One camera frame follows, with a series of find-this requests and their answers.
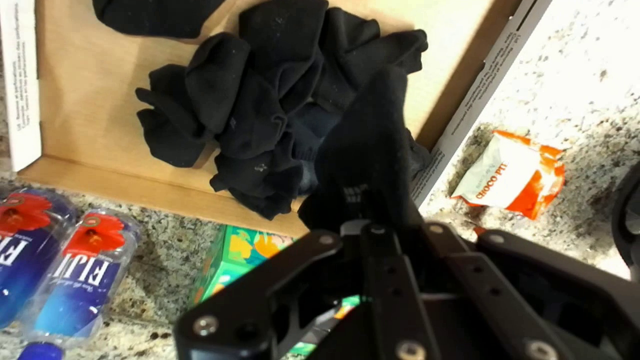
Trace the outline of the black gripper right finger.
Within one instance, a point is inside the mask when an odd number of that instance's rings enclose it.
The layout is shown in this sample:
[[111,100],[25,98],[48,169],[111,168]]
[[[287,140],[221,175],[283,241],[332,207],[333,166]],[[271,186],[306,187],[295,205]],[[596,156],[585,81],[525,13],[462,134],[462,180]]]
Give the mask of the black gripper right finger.
[[637,285],[486,229],[366,228],[366,360],[640,360]]

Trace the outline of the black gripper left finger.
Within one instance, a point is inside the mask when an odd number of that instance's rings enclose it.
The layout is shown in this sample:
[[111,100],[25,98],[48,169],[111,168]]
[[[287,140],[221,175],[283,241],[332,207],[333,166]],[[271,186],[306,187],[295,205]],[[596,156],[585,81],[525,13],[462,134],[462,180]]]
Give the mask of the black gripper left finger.
[[185,310],[174,324],[178,360],[280,360],[342,298],[363,294],[358,238],[366,226],[311,229]]

